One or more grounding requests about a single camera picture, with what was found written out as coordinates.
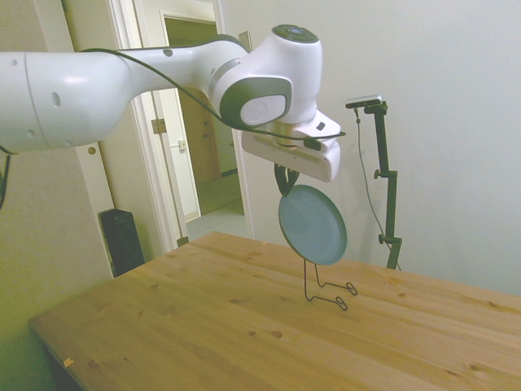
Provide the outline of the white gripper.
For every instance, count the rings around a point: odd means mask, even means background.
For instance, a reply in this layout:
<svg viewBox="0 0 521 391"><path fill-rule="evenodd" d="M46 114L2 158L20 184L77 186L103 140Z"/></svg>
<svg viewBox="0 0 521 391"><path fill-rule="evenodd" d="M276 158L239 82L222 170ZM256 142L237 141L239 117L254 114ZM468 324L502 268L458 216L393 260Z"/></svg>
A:
<svg viewBox="0 0 521 391"><path fill-rule="evenodd" d="M337 141L326 145L322 152L304 146L284 147L268 135L243 131L242 147L248 153L276 163L274 175L282 196L291 192L300 173L330 182L339 172L341 152Z"/></svg>

